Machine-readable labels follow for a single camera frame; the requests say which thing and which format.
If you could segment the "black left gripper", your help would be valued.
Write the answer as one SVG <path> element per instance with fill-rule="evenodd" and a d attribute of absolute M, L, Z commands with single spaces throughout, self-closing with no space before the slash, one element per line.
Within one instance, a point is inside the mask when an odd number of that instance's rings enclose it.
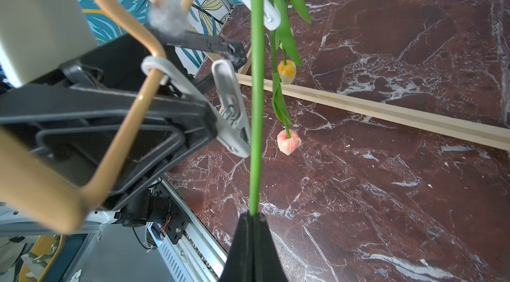
<path fill-rule="evenodd" d="M 238 71 L 247 63 L 243 43 L 185 30 L 178 36 L 147 29 L 169 60 L 203 94 L 216 87 L 212 73 L 191 76 L 176 48 L 215 53 Z M 153 56 L 130 34 L 98 46 L 1 96 L 1 125 L 74 186 L 94 175 L 135 96 L 148 78 L 142 61 Z M 204 101 L 186 100 L 172 82 L 158 86 L 118 179 L 102 210 L 118 210 L 156 178 L 216 139 L 216 117 Z"/>

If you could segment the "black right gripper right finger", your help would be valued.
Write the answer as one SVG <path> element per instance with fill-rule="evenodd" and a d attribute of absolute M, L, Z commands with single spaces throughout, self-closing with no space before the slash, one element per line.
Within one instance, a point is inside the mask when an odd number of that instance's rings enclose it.
<path fill-rule="evenodd" d="M 255 216 L 253 233 L 253 281 L 288 281 L 264 214 Z"/>

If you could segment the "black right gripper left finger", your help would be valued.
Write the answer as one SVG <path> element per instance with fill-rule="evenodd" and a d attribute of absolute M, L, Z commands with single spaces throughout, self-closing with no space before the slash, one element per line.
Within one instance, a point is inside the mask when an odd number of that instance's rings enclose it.
<path fill-rule="evenodd" d="M 241 214 L 236 226 L 227 262 L 219 278 L 220 282 L 254 281 L 254 234 L 253 218 L 246 212 Z"/>

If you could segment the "pink tulip flower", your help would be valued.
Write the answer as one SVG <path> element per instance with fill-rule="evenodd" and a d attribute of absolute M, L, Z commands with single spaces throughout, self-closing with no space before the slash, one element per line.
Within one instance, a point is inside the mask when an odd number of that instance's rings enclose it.
<path fill-rule="evenodd" d="M 272 62 L 272 106 L 273 110 L 277 116 L 277 118 L 283 122 L 285 129 L 280 132 L 277 136 L 277 144 L 279 150 L 286 154 L 291 155 L 298 147 L 301 146 L 301 138 L 298 136 L 296 131 L 291 129 L 289 125 L 292 124 L 290 114 L 288 113 L 288 109 L 286 107 L 284 96 L 282 93 L 280 72 L 277 66 L 277 48 L 279 43 L 277 43 L 277 38 L 281 39 L 281 33 L 283 31 L 288 32 L 288 37 L 290 37 L 290 23 L 288 20 L 288 12 L 286 7 L 284 7 L 284 0 L 269 0 L 270 3 L 280 12 L 281 16 L 281 24 L 280 27 L 270 32 L 270 52 L 271 52 L 271 62 Z"/>

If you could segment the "yellow orange tulip flower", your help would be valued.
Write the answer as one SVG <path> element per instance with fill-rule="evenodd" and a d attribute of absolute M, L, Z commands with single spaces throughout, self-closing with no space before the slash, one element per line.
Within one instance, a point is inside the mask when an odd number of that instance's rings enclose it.
<path fill-rule="evenodd" d="M 280 76 L 280 81 L 285 85 L 294 82 L 297 74 L 296 66 L 301 65 L 301 58 L 288 16 L 289 2 L 304 21 L 308 24 L 312 23 L 309 10 L 304 0 L 274 0 L 274 5 L 281 16 L 281 24 L 276 30 L 276 38 L 278 46 L 282 47 L 284 54 L 284 60 L 278 65 L 277 71 Z"/>

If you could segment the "tan wavy clothes hanger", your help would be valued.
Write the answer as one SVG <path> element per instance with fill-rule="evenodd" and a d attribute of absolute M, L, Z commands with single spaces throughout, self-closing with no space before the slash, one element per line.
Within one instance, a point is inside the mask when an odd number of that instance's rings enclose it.
<path fill-rule="evenodd" d="M 78 0 L 1 0 L 1 201 L 58 234 L 148 187 L 159 139 L 183 138 L 158 95 L 178 75 L 117 0 L 93 0 L 123 36 L 98 45 Z"/>

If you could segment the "wooden clothes rack frame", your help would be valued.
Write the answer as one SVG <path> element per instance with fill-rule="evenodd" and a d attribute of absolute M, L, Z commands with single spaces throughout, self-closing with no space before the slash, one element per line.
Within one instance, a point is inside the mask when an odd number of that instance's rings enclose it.
<path fill-rule="evenodd" d="M 509 129 L 455 119 L 414 109 L 378 103 L 299 85 L 284 85 L 282 93 L 296 99 L 317 103 L 382 119 L 400 125 L 473 142 L 492 148 L 509 150 Z"/>

